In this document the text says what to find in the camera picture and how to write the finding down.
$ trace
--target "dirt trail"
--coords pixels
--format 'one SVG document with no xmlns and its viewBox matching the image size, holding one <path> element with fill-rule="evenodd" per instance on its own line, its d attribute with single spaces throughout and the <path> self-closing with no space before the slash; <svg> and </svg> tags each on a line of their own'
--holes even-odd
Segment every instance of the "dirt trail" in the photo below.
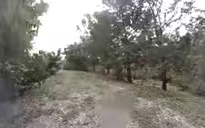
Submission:
<svg viewBox="0 0 205 128">
<path fill-rule="evenodd" d="M 132 85 L 94 74 L 61 72 L 39 93 L 19 102 L 19 128 L 200 128 L 165 99 L 139 97 Z"/>
</svg>

